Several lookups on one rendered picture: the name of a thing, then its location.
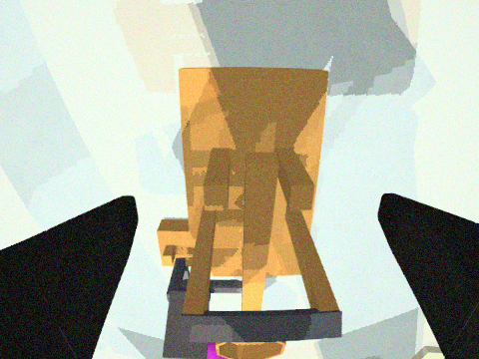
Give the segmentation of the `purple ball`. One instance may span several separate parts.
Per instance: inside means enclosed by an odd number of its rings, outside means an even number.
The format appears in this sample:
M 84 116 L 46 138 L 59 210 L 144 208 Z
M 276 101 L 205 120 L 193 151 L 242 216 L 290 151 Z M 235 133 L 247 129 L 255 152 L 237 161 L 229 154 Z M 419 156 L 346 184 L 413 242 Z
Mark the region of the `purple ball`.
M 223 356 L 217 355 L 216 343 L 208 342 L 208 359 L 228 359 L 223 358 Z

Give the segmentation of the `wooden catapult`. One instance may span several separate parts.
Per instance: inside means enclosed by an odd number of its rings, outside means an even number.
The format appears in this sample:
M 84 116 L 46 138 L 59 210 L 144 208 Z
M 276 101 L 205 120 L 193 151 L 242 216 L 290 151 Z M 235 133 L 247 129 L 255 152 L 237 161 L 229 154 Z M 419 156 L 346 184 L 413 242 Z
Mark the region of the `wooden catapult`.
M 161 264 L 173 268 L 164 359 L 208 359 L 208 342 L 223 358 L 271 359 L 286 342 L 342 338 L 311 236 L 327 76 L 179 69 L 188 220 L 161 219 L 157 230 Z M 260 311 L 264 277 L 287 275 L 302 276 L 310 308 Z M 211 292 L 242 294 L 240 311 L 209 311 Z

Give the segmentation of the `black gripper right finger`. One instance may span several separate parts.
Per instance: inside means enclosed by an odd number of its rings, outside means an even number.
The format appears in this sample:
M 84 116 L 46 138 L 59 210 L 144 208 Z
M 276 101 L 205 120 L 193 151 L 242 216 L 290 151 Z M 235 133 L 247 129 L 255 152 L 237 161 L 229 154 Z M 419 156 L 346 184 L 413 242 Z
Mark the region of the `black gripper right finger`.
M 479 223 L 395 192 L 378 220 L 444 359 L 479 359 Z

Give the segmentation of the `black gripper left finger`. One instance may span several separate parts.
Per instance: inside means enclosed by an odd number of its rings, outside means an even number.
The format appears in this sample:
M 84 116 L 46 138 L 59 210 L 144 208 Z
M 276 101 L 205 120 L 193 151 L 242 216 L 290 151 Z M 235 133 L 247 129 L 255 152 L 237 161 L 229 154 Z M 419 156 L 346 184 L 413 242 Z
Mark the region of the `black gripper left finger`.
M 120 195 L 0 250 L 0 359 L 92 359 L 139 209 Z

